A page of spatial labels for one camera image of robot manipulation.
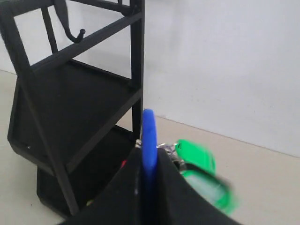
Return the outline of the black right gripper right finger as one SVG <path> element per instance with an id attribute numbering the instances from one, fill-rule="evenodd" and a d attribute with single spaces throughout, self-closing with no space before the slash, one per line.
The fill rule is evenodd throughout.
<path id="1" fill-rule="evenodd" d="M 156 209 L 159 225 L 238 225 L 199 196 L 164 150 L 157 151 Z"/>

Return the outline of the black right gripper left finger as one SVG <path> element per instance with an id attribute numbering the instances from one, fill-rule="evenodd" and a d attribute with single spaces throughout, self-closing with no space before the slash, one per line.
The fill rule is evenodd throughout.
<path id="1" fill-rule="evenodd" d="M 63 225 L 141 225 L 142 151 L 133 149 L 104 191 Z"/>

